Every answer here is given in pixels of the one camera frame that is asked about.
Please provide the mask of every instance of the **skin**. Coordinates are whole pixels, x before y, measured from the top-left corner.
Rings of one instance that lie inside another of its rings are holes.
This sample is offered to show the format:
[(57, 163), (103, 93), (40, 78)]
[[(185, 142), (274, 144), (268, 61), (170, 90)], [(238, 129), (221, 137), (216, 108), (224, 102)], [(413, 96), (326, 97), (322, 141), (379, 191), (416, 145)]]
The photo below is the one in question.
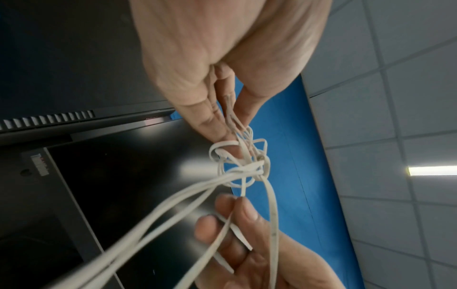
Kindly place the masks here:
[[(216, 260), (210, 261), (195, 283), (200, 289), (268, 289), (269, 222), (263, 219), (247, 198), (223, 194), (216, 199), (216, 210), (224, 217), (233, 211), (233, 221), (252, 246), (250, 251), (229, 231), (219, 253), (234, 269), (231, 274)], [(195, 236), (211, 244), (223, 224), (214, 216), (197, 221)], [(284, 233), (279, 237), (277, 289), (343, 289), (332, 268), (315, 252), (297, 243)]]
[[(151, 82), (200, 134), (212, 142), (235, 140), (224, 121), (226, 99), (244, 126), (259, 108), (303, 70), (322, 35), (331, 0), (130, 0)], [(235, 101), (235, 75), (244, 87)], [(235, 273), (212, 260), (200, 289), (267, 289), (269, 224), (246, 198), (221, 195), (216, 210), (234, 223), (253, 247), (233, 232), (219, 252)], [(222, 224), (198, 220), (197, 239), (210, 244)], [(342, 289), (316, 253), (280, 235), (278, 289)]]

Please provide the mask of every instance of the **light fixture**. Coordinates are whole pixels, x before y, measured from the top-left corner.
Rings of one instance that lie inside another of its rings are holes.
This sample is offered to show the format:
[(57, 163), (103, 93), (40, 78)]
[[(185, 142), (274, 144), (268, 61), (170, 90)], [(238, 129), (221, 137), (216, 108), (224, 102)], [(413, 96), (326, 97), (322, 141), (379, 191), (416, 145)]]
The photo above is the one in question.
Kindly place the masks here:
[(457, 166), (408, 167), (409, 175), (414, 176), (457, 176)]

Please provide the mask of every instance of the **ventilation slot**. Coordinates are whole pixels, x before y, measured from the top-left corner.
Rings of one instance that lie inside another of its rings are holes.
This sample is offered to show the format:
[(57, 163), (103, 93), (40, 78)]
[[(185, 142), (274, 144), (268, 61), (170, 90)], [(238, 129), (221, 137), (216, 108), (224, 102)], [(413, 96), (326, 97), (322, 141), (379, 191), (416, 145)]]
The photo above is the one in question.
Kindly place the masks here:
[(81, 110), (58, 114), (46, 114), (31, 116), (20, 119), (10, 119), (0, 121), (0, 133), (8, 131), (18, 131), (26, 129), (41, 128), (50, 125), (60, 125), (79, 121), (94, 119), (95, 114), (92, 110)]

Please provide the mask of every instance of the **white shoelace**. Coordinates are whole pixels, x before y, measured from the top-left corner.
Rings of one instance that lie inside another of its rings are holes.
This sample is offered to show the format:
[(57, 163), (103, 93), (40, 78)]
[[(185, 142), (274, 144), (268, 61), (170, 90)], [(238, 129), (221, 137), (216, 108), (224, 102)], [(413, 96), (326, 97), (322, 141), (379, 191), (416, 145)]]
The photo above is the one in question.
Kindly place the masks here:
[[(55, 284), (51, 289), (100, 289), (114, 273), (124, 265), (133, 255), (135, 255), (144, 246), (149, 244), (161, 233), (171, 228), (174, 224), (185, 218), (201, 203), (203, 203), (214, 189), (219, 185), (232, 188), (241, 188), (241, 196), (246, 195), (246, 188), (254, 184), (255, 181), (262, 181), (267, 191), (268, 205), (270, 211), (270, 289), (276, 285), (276, 275), (278, 271), (278, 246), (279, 246), (279, 228), (278, 228), (278, 208), (276, 197), (268, 181), (270, 172), (270, 160), (267, 156), (267, 141), (264, 139), (253, 140), (254, 134), (250, 127), (244, 128), (239, 119), (233, 112), (230, 103), (226, 112), (226, 123), (229, 128), (236, 134), (238, 140), (221, 141), (215, 143), (209, 149), (209, 157), (212, 161), (218, 163), (218, 177), (193, 184), (174, 195), (162, 201), (149, 215), (141, 220), (134, 228), (125, 234), (120, 240), (112, 245), (100, 256), (89, 262), (84, 267), (77, 270), (72, 275)], [(254, 144), (263, 142), (263, 149), (257, 149)], [(226, 146), (239, 146), (243, 159), (237, 159), (228, 151), (223, 149)], [(212, 153), (215, 152), (219, 158), (215, 159)], [(234, 164), (227, 171), (224, 170), (224, 164)], [(145, 235), (149, 227), (165, 212), (176, 206), (183, 200), (203, 192), (198, 198), (191, 202), (185, 209), (174, 215), (163, 224), (158, 226), (152, 232)], [(204, 267), (217, 252), (222, 240), (230, 229), (234, 226), (231, 223), (232, 215), (229, 216), (222, 230), (209, 246), (207, 251), (198, 259), (198, 261), (187, 271), (175, 289), (187, 289), (190, 287), (195, 278), (200, 274)]]

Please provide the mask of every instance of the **blue wall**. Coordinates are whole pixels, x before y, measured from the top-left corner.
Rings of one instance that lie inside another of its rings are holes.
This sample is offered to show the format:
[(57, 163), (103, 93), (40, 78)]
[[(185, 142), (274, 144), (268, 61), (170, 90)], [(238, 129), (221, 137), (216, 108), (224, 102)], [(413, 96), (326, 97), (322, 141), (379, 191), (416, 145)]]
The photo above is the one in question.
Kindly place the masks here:
[[(238, 95), (243, 84), (236, 81)], [(255, 139), (268, 142), (269, 180), (278, 200), (281, 231), (321, 255), (346, 288), (364, 288), (301, 77), (267, 101), (250, 126)], [(255, 183), (247, 196), (269, 219), (263, 184)]]

